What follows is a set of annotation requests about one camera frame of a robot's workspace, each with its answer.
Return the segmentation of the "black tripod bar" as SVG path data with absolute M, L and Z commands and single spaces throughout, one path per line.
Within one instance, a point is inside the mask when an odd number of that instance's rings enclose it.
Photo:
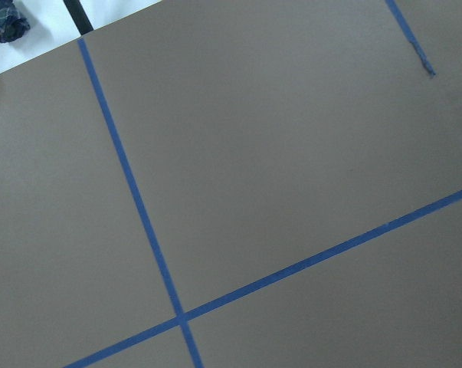
M 80 0 L 63 0 L 63 3 L 81 35 L 85 35 L 93 30 L 90 19 Z

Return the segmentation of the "dark blue crumpled cloth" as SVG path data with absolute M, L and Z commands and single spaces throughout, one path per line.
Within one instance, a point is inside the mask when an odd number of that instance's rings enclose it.
M 11 43 L 22 38 L 31 29 L 27 18 L 13 1 L 0 0 L 0 43 Z

